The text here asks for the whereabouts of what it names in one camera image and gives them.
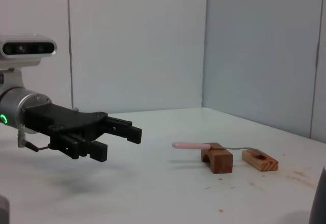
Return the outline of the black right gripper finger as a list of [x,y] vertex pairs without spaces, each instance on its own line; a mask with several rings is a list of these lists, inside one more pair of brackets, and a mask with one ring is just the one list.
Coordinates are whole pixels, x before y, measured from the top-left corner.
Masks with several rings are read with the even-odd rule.
[[0,224],[10,223],[10,204],[6,197],[0,196]]

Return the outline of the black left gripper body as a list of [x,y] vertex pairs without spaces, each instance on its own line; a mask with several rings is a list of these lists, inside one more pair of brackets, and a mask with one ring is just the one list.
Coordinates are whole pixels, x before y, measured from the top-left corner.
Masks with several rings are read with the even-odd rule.
[[48,148],[62,153],[89,153],[107,113],[82,113],[52,103],[26,108],[23,122],[50,138]]

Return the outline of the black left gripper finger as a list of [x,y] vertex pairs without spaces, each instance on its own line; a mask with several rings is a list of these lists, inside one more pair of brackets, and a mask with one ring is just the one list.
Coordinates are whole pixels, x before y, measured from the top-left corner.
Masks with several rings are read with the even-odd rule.
[[142,129],[134,127],[131,121],[107,117],[105,121],[106,133],[122,137],[134,144],[140,144]]
[[62,135],[62,152],[72,159],[89,156],[99,162],[107,160],[106,144],[86,140],[74,133]]

